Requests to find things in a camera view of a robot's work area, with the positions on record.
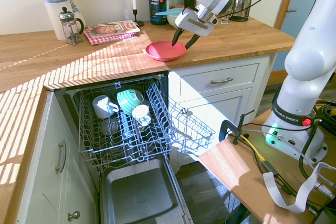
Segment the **wire basket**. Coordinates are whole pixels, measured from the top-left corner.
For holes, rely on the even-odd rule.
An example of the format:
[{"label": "wire basket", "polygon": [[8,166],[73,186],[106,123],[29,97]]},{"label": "wire basket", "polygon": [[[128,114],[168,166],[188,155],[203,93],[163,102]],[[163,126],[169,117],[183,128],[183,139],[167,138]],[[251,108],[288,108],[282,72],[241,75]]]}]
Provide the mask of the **wire basket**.
[{"label": "wire basket", "polygon": [[208,148],[215,137],[214,130],[171,98],[169,113],[176,127],[176,140],[172,144],[179,152],[195,155],[200,147]]},{"label": "wire basket", "polygon": [[[167,107],[158,89],[157,80],[143,80],[127,84],[122,89],[108,86],[79,91],[79,151],[99,172],[107,168],[120,168],[127,164],[148,161],[157,154],[166,158],[172,150],[175,138]],[[107,119],[99,119],[94,113],[92,101],[99,95],[107,95],[116,101],[117,93],[125,89],[139,90],[144,104],[150,108],[151,123],[140,126],[123,111]]]}]

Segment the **vega sport jar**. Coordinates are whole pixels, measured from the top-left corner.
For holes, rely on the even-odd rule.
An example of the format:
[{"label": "vega sport jar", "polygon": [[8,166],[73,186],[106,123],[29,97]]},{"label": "vega sport jar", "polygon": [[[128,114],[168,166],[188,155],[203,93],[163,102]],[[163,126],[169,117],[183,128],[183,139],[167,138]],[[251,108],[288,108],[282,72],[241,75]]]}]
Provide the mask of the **vega sport jar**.
[{"label": "vega sport jar", "polygon": [[151,23],[154,25],[168,24],[167,16],[155,15],[158,12],[164,12],[170,7],[169,0],[149,0],[149,11]]}]

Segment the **yellow cable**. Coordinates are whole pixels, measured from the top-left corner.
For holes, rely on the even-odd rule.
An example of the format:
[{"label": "yellow cable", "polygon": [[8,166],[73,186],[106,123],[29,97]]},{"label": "yellow cable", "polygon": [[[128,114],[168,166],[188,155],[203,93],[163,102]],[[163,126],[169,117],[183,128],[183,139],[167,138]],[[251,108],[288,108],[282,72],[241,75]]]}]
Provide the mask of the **yellow cable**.
[{"label": "yellow cable", "polygon": [[257,151],[257,149],[254,147],[254,145],[252,145],[252,143],[246,137],[244,137],[243,135],[240,135],[240,137],[242,139],[244,139],[249,144],[249,146],[251,146],[251,148],[256,152],[260,162],[264,162],[265,161],[264,157]]}]

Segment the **floor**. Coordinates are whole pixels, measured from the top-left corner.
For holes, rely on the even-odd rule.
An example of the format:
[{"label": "floor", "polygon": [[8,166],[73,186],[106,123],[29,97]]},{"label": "floor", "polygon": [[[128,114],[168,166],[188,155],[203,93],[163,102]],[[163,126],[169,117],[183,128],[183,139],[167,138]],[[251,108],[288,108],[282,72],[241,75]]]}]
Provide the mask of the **floor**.
[{"label": "floor", "polygon": [[[257,115],[271,107],[277,88],[278,86],[266,88]],[[329,82],[320,98],[336,102],[336,84]],[[195,224],[224,224],[228,213],[239,205],[238,199],[230,195],[225,186],[199,162],[182,166],[176,176]],[[250,215],[242,223],[260,222]]]}]

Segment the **wooden countertop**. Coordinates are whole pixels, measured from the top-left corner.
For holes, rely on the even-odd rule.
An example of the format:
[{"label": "wooden countertop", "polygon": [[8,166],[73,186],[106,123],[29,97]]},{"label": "wooden countertop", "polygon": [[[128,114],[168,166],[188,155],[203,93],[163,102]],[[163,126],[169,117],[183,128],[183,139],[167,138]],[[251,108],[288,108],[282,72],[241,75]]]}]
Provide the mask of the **wooden countertop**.
[{"label": "wooden countertop", "polygon": [[[255,118],[252,122],[263,124],[269,113],[270,110]],[[261,130],[261,126],[247,125],[245,129]],[[249,134],[249,140],[261,155],[295,190],[298,190],[305,181],[305,178],[301,175],[298,161],[268,146],[262,133],[243,131],[243,134],[245,133]],[[334,158],[336,153],[335,136],[326,131],[324,131],[324,134],[324,141],[328,145],[328,153],[323,161],[331,166],[336,166],[336,159]],[[227,138],[199,158],[199,161],[262,223],[308,224],[313,221],[314,215],[308,210],[296,214],[275,205],[266,189],[263,176],[253,157],[253,152],[242,143],[238,142],[238,145],[234,145],[232,139]],[[310,174],[312,169],[307,165],[305,165],[305,168],[307,173]],[[321,174],[333,182],[336,181],[336,173],[332,170],[323,169]],[[288,205],[295,202],[295,197],[285,193],[281,194]],[[309,199],[319,204],[325,204],[327,201],[327,198],[316,190],[311,192]]]},{"label": "wooden countertop", "polygon": [[[182,58],[160,62],[144,49],[172,40],[175,29],[145,23],[141,30],[136,38],[97,46],[84,35],[84,42],[64,45],[53,31],[0,36],[0,224],[16,218],[46,90],[286,51],[295,40],[250,18],[218,25]],[[185,31],[179,42],[191,36]]]}]

